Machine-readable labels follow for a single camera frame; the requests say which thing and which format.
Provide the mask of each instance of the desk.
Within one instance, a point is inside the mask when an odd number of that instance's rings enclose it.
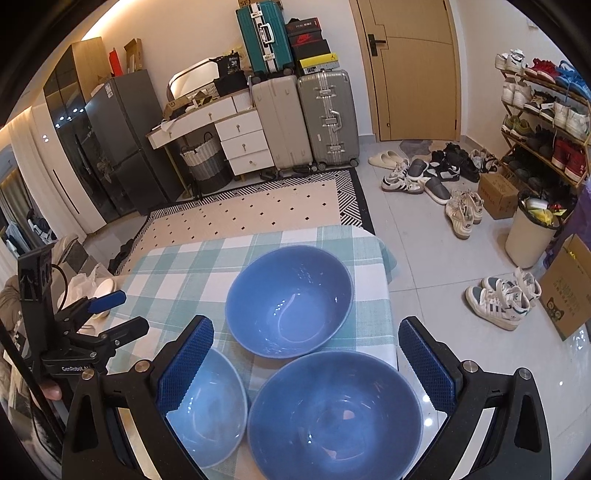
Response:
[[[165,122],[147,137],[152,148],[166,148],[170,142],[210,124],[215,124],[234,175],[274,166],[248,89],[221,97]]]

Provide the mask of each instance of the door frame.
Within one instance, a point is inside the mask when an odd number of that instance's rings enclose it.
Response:
[[[447,19],[452,32],[453,55],[456,62],[456,119],[457,129],[456,138],[450,140],[460,140],[462,131],[462,78],[460,71],[460,52],[457,42],[456,24],[453,19],[452,7],[449,0],[442,0],[445,3],[447,10]],[[363,69],[365,71],[365,83],[368,88],[369,110],[371,112],[371,125],[376,141],[381,141],[379,137],[379,118],[378,118],[378,101],[375,92],[374,72],[372,70],[371,58],[369,56],[369,43],[367,40],[367,33],[363,26],[363,19],[361,17],[361,9],[359,7],[359,0],[349,0],[351,11],[353,12],[353,20],[355,21],[355,30],[357,31],[357,38],[359,46],[361,47],[361,58],[363,60]]]

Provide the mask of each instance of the beige suitcase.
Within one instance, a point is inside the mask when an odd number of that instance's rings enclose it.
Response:
[[[252,87],[252,98],[277,170],[313,162],[296,85],[297,78],[292,75]]]

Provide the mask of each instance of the black shoe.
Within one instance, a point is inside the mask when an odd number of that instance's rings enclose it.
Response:
[[[458,181],[460,179],[460,167],[450,163],[446,154],[436,151],[431,155],[431,163],[429,163],[423,176],[439,179],[440,181]]]

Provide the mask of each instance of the screw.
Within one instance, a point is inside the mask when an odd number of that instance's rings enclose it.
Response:
[[[478,372],[478,364],[473,360],[466,360],[462,363],[462,367],[466,372],[470,372],[471,374]]]
[[[519,376],[523,378],[523,380],[529,380],[531,378],[531,372],[526,368],[519,369]]]
[[[87,368],[82,372],[82,380],[90,380],[95,376],[95,371],[91,368]]]
[[[139,373],[145,372],[148,368],[150,368],[150,362],[147,360],[140,360],[135,364],[135,371]]]

